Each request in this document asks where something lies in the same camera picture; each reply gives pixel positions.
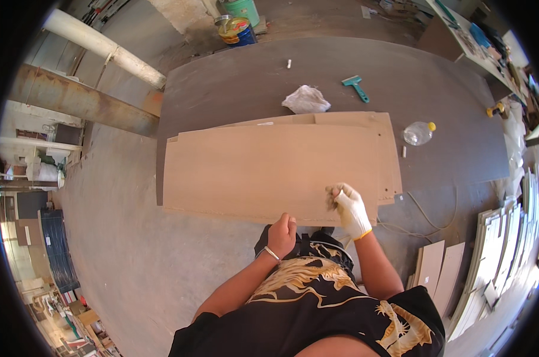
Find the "black shirt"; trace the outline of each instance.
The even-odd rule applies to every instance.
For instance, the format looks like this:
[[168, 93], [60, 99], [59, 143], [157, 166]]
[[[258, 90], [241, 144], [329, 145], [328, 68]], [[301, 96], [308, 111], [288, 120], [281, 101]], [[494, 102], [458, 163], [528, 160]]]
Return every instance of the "black shirt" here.
[[169, 357], [294, 356], [334, 335], [358, 338], [381, 356], [444, 354], [444, 326], [426, 288], [374, 299], [334, 261], [302, 256], [280, 262], [239, 309], [204, 312], [178, 330]]

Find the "gloved hand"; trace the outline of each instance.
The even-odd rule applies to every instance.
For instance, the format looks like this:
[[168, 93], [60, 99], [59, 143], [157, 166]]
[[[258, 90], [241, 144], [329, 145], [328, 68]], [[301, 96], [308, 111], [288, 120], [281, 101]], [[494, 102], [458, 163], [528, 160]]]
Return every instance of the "gloved hand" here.
[[373, 230], [366, 215], [365, 204], [361, 195], [344, 182], [325, 188], [327, 209], [337, 209], [342, 227], [353, 240], [359, 240]]

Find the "plastic bottle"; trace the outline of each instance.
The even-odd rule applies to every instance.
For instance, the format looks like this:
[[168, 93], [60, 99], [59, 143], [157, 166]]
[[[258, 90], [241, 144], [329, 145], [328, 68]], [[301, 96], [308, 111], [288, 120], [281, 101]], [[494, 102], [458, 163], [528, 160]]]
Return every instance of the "plastic bottle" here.
[[430, 141], [435, 130], [436, 124], [432, 122], [414, 122], [404, 129], [404, 140], [410, 145], [419, 146]]

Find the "person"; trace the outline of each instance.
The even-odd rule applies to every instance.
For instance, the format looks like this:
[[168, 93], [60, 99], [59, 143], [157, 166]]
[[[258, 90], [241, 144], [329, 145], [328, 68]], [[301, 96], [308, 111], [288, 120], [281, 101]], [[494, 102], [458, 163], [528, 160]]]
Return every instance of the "person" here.
[[444, 326], [428, 291], [404, 291], [376, 239], [360, 194], [346, 183], [326, 188], [361, 265], [322, 228], [297, 235], [283, 213], [267, 226], [250, 265], [198, 308], [174, 335], [173, 356], [442, 356]]

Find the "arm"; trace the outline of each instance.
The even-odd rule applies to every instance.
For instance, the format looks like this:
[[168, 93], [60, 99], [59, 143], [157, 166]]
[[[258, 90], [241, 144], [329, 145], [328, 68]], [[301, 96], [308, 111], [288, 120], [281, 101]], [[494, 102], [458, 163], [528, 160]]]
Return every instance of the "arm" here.
[[354, 241], [361, 264], [362, 283], [370, 296], [387, 300], [404, 291], [400, 276], [388, 261], [373, 231]]
[[[268, 248], [280, 260], [293, 250], [296, 231], [295, 218], [290, 217], [288, 213], [283, 213], [281, 218], [269, 228]], [[270, 253], [265, 250], [262, 251], [256, 260], [218, 287], [200, 305], [192, 322], [202, 312], [211, 312], [221, 317], [239, 309], [252, 296], [253, 292], [265, 280], [277, 263], [278, 261]]]
[[326, 190], [328, 207], [337, 210], [343, 228], [354, 240], [366, 291], [380, 300], [404, 291], [400, 276], [372, 231], [361, 195], [346, 183], [337, 183]]

